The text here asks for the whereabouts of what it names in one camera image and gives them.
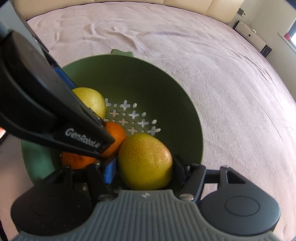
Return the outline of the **green pear back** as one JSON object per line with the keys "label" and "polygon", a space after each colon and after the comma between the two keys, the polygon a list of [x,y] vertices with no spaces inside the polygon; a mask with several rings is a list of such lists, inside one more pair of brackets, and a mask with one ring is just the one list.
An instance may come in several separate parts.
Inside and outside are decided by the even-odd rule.
{"label": "green pear back", "polygon": [[157,138],[145,133],[128,137],[118,155],[120,175],[132,190],[157,190],[172,177],[173,158]]}

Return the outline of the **pink bed blanket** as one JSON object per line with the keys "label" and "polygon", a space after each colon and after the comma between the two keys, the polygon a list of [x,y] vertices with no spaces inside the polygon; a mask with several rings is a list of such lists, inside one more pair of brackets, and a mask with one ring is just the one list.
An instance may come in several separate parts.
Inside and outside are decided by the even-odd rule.
{"label": "pink bed blanket", "polygon": [[175,78],[198,112],[204,165],[230,165],[272,195],[281,208],[276,235],[295,237],[295,101],[267,60],[231,27],[133,2],[71,6],[28,23],[62,66],[119,49]]}

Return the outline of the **mandarin orange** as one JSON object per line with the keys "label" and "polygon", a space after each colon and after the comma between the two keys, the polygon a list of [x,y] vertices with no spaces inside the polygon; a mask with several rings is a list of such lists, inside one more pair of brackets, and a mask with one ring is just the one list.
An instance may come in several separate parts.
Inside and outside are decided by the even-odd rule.
{"label": "mandarin orange", "polygon": [[63,166],[71,166],[72,170],[84,169],[97,161],[96,158],[63,152],[61,162]]}

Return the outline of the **green plastic colander bowl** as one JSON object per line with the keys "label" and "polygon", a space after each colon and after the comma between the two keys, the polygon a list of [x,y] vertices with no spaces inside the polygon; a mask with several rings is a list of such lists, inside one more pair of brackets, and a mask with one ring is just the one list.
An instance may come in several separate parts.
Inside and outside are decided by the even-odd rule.
{"label": "green plastic colander bowl", "polygon": [[106,120],[128,136],[147,133],[173,156],[168,185],[176,195],[201,194],[203,134],[197,111],[185,90],[160,68],[118,50],[87,57],[63,68],[77,87],[88,87],[106,99]]}

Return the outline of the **white bedside cabinet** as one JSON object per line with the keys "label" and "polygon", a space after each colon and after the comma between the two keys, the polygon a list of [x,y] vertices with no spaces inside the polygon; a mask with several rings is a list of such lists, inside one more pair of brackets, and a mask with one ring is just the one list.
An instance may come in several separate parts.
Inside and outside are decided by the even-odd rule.
{"label": "white bedside cabinet", "polygon": [[250,44],[256,48],[264,58],[271,53],[272,48],[255,33],[255,30],[248,27],[245,23],[238,21],[234,26],[234,30],[250,42]]}

